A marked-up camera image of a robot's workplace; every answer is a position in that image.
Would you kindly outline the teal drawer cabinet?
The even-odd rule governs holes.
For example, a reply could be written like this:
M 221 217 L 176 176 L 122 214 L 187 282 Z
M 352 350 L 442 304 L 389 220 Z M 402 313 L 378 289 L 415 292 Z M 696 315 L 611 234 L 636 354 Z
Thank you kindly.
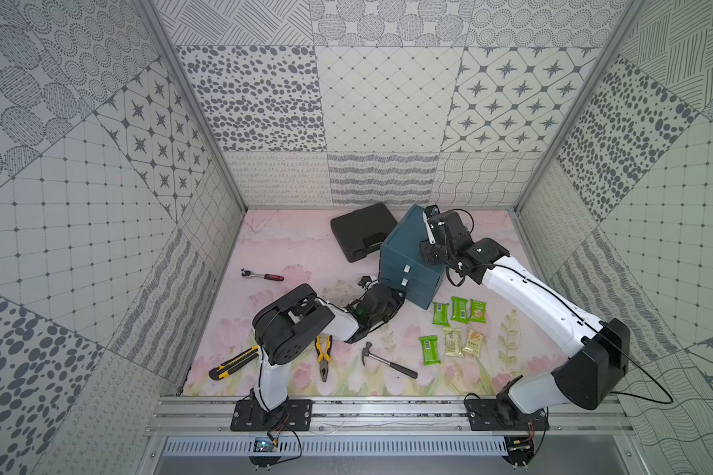
M 423 261 L 421 243 L 428 239 L 423 215 L 424 209 L 414 205 L 382 243 L 378 279 L 404 291 L 407 301 L 428 310 L 444 280 L 445 267 L 428 266 Z

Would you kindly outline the yellow cookie packet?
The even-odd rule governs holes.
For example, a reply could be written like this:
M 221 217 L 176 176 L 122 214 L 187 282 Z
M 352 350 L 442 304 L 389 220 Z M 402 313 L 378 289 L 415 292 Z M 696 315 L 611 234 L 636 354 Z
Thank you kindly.
M 467 339 L 465 340 L 465 345 L 463 346 L 463 353 L 469 354 L 474 358 L 479 358 L 484 343 L 485 335 L 476 330 L 470 329 L 467 332 Z
M 456 328 L 443 328 L 445 356 L 463 357 L 463 344 L 461 343 L 461 330 Z

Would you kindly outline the green cookie packet front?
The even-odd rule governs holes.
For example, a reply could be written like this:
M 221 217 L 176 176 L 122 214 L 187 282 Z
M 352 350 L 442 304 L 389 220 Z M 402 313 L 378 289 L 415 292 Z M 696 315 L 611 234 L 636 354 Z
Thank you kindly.
M 469 309 L 470 323 L 486 323 L 486 304 L 479 300 L 471 299 L 471 308 Z

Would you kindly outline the green cookie packet barcode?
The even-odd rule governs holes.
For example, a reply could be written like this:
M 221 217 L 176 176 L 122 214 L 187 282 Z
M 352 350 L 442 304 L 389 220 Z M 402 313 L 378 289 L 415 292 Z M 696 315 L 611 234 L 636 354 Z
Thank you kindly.
M 452 297 L 452 316 L 451 321 L 467 325 L 469 323 L 469 300 L 461 297 Z

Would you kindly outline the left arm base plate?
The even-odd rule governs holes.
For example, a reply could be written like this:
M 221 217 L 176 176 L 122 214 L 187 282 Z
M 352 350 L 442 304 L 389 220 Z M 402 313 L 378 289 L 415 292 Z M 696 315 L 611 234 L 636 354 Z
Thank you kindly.
M 254 397 L 243 399 L 235 405 L 231 431 L 309 431 L 312 409 L 313 401 L 308 399 L 288 399 L 270 411 L 263 409 Z

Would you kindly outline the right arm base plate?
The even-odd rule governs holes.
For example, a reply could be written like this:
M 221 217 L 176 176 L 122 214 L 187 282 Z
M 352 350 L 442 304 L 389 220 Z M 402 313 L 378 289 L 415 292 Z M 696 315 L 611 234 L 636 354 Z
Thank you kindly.
M 545 410 L 525 414 L 509 402 L 483 399 L 469 394 L 463 399 L 465 415 L 472 431 L 548 431 Z

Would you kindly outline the green cookie packet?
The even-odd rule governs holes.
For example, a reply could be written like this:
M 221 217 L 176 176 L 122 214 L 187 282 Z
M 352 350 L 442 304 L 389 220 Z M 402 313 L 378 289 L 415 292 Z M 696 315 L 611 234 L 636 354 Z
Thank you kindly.
M 438 350 L 438 337 L 420 336 L 419 342 L 422 348 L 423 364 L 425 366 L 440 364 L 441 358 Z
M 479 300 L 471 299 L 471 308 L 469 309 L 470 323 L 486 323 L 486 304 Z
M 433 324 L 440 327 L 449 327 L 449 304 L 433 303 Z

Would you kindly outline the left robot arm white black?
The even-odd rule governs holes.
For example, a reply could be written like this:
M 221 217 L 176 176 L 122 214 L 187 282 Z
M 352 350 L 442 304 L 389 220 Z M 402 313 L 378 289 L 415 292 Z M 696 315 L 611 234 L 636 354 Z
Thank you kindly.
M 319 336 L 355 344 L 387 325 L 405 302 L 406 292 L 370 281 L 362 297 L 339 307 L 300 284 L 263 308 L 253 320 L 261 352 L 259 382 L 254 398 L 267 413 L 288 399 L 290 364 Z

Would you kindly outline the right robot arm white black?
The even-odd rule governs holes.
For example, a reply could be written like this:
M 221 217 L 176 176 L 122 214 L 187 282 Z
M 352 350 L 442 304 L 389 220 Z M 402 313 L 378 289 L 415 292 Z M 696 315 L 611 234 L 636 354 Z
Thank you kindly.
M 567 360 L 550 372 L 511 380 L 497 394 L 496 415 L 513 426 L 521 416 L 572 404 L 596 409 L 634 364 L 631 331 L 620 320 L 604 321 L 560 296 L 528 271 L 494 239 L 475 241 L 459 214 L 437 206 L 423 211 L 427 239 L 421 255 L 429 265 L 442 264 L 462 279 L 507 299 L 539 326 Z

